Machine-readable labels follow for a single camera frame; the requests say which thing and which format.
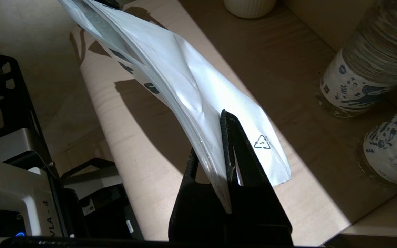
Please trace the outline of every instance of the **bottle label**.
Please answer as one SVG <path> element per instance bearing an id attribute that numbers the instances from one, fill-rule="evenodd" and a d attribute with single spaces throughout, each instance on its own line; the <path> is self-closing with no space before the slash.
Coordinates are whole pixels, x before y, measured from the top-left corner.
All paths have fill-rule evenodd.
<path id="1" fill-rule="evenodd" d="M 345 63 L 342 49 L 326 69 L 320 80 L 321 92 L 336 107 L 350 112 L 368 110 L 391 87 L 356 75 Z"/>
<path id="2" fill-rule="evenodd" d="M 387 181 L 397 184 L 397 114 L 371 130 L 363 148 L 372 168 Z"/>

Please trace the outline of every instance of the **white ceramic cup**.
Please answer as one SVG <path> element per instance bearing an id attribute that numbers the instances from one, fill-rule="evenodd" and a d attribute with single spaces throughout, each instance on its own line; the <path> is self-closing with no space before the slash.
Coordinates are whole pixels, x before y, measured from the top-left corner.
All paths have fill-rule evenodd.
<path id="1" fill-rule="evenodd" d="M 277 0 L 224 0 L 232 14 L 242 18 L 257 18 L 271 12 Z"/>

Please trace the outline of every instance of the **plastic bag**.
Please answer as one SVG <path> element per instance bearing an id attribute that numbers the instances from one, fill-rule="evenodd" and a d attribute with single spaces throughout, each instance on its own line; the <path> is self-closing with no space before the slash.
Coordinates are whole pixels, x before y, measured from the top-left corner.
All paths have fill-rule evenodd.
<path id="1" fill-rule="evenodd" d="M 262 108 L 186 40 L 96 1 L 59 2 L 112 58 L 170 107 L 227 213 L 232 210 L 220 129 L 223 109 L 240 120 L 271 185 L 291 179 L 288 160 Z"/>

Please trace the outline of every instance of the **table surface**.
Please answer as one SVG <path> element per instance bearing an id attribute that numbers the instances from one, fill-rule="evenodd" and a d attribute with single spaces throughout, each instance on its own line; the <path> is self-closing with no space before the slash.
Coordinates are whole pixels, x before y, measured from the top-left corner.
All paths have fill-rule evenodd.
<path id="1" fill-rule="evenodd" d="M 397 110 L 382 102 L 350 120 L 323 112 L 315 94 L 335 52 L 286 7 L 277 4 L 267 16 L 248 20 L 215 0 L 137 0 L 127 6 L 145 8 L 183 36 L 278 127 L 293 178 L 274 190 L 293 225 L 295 245 L 320 245 L 397 194 L 366 177 L 356 159 L 360 137 Z M 72 33 L 142 233 L 147 240 L 167 240 L 191 145 L 169 108 L 90 35 L 80 28 Z"/>

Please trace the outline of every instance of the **plastic bottle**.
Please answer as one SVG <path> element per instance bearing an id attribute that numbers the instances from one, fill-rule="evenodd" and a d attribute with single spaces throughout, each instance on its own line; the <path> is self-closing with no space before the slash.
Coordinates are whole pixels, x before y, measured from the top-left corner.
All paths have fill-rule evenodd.
<path id="1" fill-rule="evenodd" d="M 397 185 L 397 114 L 368 132 L 359 149 L 359 166 L 365 173 Z"/>
<path id="2" fill-rule="evenodd" d="M 397 0 L 378 0 L 320 80 L 322 108 L 348 118 L 397 86 Z"/>

